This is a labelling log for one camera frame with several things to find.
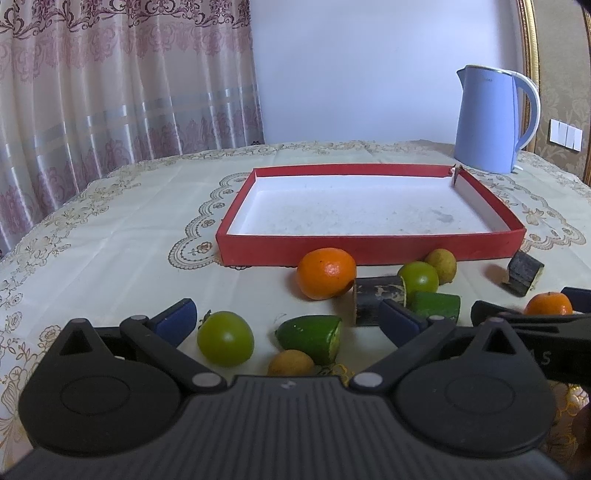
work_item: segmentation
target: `black wooden block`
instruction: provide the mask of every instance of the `black wooden block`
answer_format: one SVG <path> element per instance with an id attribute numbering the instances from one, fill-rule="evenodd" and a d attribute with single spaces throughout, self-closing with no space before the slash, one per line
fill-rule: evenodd
<path id="1" fill-rule="evenodd" d="M 518 250 L 507 266 L 503 286 L 518 297 L 525 297 L 542 274 L 544 264 L 525 252 Z"/>
<path id="2" fill-rule="evenodd" d="M 353 285 L 355 302 L 355 325 L 376 326 L 378 307 L 382 300 L 396 301 L 406 306 L 406 288 L 404 280 L 398 275 L 388 277 L 356 278 Z"/>

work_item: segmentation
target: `pink patterned curtain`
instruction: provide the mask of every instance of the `pink patterned curtain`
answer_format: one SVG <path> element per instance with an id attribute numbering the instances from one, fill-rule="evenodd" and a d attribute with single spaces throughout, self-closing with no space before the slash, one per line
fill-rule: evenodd
<path id="1" fill-rule="evenodd" d="M 0 0 L 0 249 L 141 160 L 262 143 L 248 0 Z"/>

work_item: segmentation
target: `table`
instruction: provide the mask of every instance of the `table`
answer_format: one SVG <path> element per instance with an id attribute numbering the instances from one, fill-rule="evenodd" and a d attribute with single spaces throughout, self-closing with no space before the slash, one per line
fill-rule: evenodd
<path id="1" fill-rule="evenodd" d="M 128 165 L 93 182 L 79 197 L 37 225 L 0 263 L 0 469 L 14 464 L 30 445 L 18 420 L 24 384 L 71 318 L 95 326 L 118 325 L 133 314 L 152 316 L 190 297 L 200 316 L 208 310 L 242 315 L 255 334 L 251 360 L 235 374 L 263 374 L 277 352 L 272 331 L 282 320 L 337 313 L 351 325 L 351 293 L 307 301 L 293 283 L 293 269 L 220 265 L 215 232 L 254 167 L 313 163 L 454 164 L 453 146 L 427 141 L 256 145 L 208 151 Z M 591 189 L 577 177 L 522 152 L 523 171 L 512 175 L 470 169 L 527 226 L 522 249 L 545 263 L 535 293 L 591 280 Z M 368 202 L 379 199 L 367 198 Z M 443 293 L 462 297 L 460 323 L 469 325 L 477 299 L 522 307 L 498 286 L 508 260 L 461 262 Z M 395 274 L 396 266 L 359 267 L 359 276 Z M 347 328 L 337 361 L 359 371 L 394 350 L 376 327 Z M 207 364 L 194 335 L 180 349 Z M 559 423 L 548 441 L 550 455 L 566 463 L 576 442 L 568 425 L 587 402 L 575 385 L 553 384 Z"/>

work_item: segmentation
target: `blue electric kettle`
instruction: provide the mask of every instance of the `blue electric kettle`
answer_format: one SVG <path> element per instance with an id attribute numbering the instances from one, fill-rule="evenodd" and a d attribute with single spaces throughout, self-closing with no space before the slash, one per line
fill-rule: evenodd
<path id="1" fill-rule="evenodd" d="M 517 152 L 534 138 L 540 124 L 535 83 L 518 72 L 480 65 L 467 65 L 457 75 L 463 95 L 454 157 L 479 170 L 511 173 Z M 517 88 L 524 90 L 531 105 L 530 124 L 522 137 Z"/>

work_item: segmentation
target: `wall switch panel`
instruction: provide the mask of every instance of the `wall switch panel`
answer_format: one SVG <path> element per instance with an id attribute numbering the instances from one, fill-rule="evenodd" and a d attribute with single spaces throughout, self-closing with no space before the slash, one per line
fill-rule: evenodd
<path id="1" fill-rule="evenodd" d="M 566 128 L 566 142 L 564 143 L 564 146 L 566 148 L 570 148 L 571 150 L 574 147 L 574 136 L 575 136 L 574 131 L 575 130 L 577 130 L 576 127 L 573 127 L 572 125 L 567 125 L 567 128 Z"/>
<path id="2" fill-rule="evenodd" d="M 558 143 L 558 120 L 550 120 L 550 141 Z"/>
<path id="3" fill-rule="evenodd" d="M 572 125 L 569 125 L 569 130 L 566 132 L 566 147 L 580 152 L 582 143 L 583 131 L 580 128 L 576 128 Z"/>
<path id="4" fill-rule="evenodd" d="M 583 143 L 583 131 L 580 128 L 552 119 L 550 120 L 550 141 L 580 152 Z"/>
<path id="5" fill-rule="evenodd" d="M 566 146 L 566 132 L 569 126 L 562 122 L 558 122 L 558 141 L 557 143 L 562 146 Z"/>

